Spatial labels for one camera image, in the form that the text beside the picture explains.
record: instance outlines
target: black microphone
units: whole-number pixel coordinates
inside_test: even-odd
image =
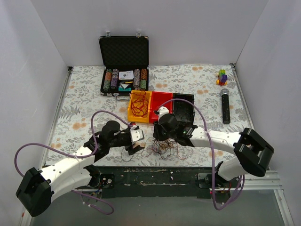
[[[222,89],[221,97],[222,97],[222,122],[224,124],[230,123],[230,106],[229,106],[229,90]]]

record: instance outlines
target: red tray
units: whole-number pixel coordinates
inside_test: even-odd
[[[163,92],[152,92],[151,101],[150,101],[150,122],[154,123],[158,121],[158,115],[154,113],[155,110],[158,110],[158,107],[163,104],[165,101],[173,98],[173,93],[163,93]],[[164,105],[169,110],[169,113],[173,112],[173,101]]]

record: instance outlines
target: white wall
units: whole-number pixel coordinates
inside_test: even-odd
[[[24,207],[14,155],[25,143],[47,141],[67,67],[30,0],[0,0],[0,34],[0,221],[16,226]],[[41,148],[26,148],[21,171],[41,157]]]
[[[237,62],[256,130],[275,148],[271,166],[301,225],[301,1],[270,0]]]
[[[150,65],[237,61],[268,0],[32,0],[68,66],[102,65],[98,37],[150,37]]]

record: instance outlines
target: yellow tray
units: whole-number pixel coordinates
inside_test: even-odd
[[[137,95],[133,95],[133,94],[141,94],[141,93],[146,93],[145,98],[148,99],[149,104],[148,104],[148,108],[147,108],[147,115],[143,116],[143,117],[138,117],[138,116],[133,116],[132,113],[132,101],[137,100],[138,98],[141,98],[140,96]],[[128,107],[127,107],[127,120],[130,122],[143,122],[143,123],[149,123],[150,121],[150,110],[151,110],[151,91],[141,91],[141,90],[132,90],[131,94],[130,94],[130,101],[128,103]]]

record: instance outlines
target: black tray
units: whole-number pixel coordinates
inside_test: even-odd
[[[174,99],[180,98],[188,100],[194,104],[194,95],[192,94],[181,94],[174,93]],[[174,101],[173,104],[173,114],[175,118],[184,126],[191,126],[194,122],[194,107],[184,101]]]
[[[146,90],[149,89],[149,41],[147,36],[102,36],[99,38],[100,50],[103,57],[103,64],[106,69],[118,69],[122,71],[134,71],[145,68],[147,71]],[[100,88],[104,96],[128,96],[130,91],[122,92],[110,89],[103,90],[106,70],[103,72],[103,79]]]

